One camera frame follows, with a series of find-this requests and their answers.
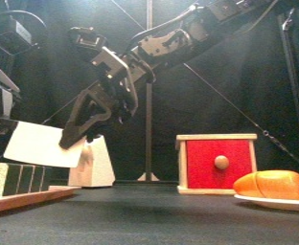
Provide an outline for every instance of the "drawer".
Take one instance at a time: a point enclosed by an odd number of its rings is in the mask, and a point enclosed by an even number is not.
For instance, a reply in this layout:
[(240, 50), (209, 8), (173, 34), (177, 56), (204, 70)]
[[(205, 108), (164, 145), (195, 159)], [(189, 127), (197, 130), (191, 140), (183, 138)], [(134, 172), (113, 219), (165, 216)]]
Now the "drawer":
[(255, 138), (255, 134), (177, 135), (179, 192), (233, 194), (233, 182), (255, 171)]

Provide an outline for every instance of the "toy food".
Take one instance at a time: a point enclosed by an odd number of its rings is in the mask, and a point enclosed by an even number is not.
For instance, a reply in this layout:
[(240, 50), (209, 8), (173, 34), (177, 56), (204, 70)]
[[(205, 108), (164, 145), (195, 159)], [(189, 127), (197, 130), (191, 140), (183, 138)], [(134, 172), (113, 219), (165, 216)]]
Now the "toy food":
[(290, 170), (264, 170), (249, 173), (233, 183), (239, 195), (299, 200), (299, 173)]

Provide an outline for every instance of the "box knob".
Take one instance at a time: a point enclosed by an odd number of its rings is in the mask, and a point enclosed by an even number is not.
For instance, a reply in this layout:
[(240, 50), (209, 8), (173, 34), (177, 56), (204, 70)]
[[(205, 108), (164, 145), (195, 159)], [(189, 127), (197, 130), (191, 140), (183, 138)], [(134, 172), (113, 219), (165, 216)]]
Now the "box knob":
[(228, 167), (228, 159), (225, 156), (217, 156), (215, 159), (215, 167), (220, 170), (224, 170)]

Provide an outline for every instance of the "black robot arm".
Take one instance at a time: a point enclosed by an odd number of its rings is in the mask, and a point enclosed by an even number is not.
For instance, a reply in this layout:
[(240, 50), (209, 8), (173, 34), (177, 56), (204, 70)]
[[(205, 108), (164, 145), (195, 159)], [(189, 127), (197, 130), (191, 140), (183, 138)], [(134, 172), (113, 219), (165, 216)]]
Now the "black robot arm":
[[(138, 33), (120, 56), (92, 28), (72, 28), (72, 42), (100, 78), (77, 96), (60, 146), (68, 149), (84, 136), (92, 140), (106, 123), (126, 120), (137, 108), (137, 84), (153, 82), (161, 69), (201, 54), (280, 2), (288, 9), (299, 5), (299, 1), (279, 0), (217, 0), (204, 7), (192, 5), (176, 18)], [(181, 23), (179, 28), (156, 36), (175, 23)]]

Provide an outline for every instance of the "wooden box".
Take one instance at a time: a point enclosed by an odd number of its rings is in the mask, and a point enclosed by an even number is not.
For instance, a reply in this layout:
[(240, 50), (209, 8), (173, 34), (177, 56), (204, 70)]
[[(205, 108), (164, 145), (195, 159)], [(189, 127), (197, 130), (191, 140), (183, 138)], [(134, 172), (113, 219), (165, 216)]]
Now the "wooden box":
[(256, 171), (255, 134), (177, 135), (180, 194), (233, 194), (233, 182)]

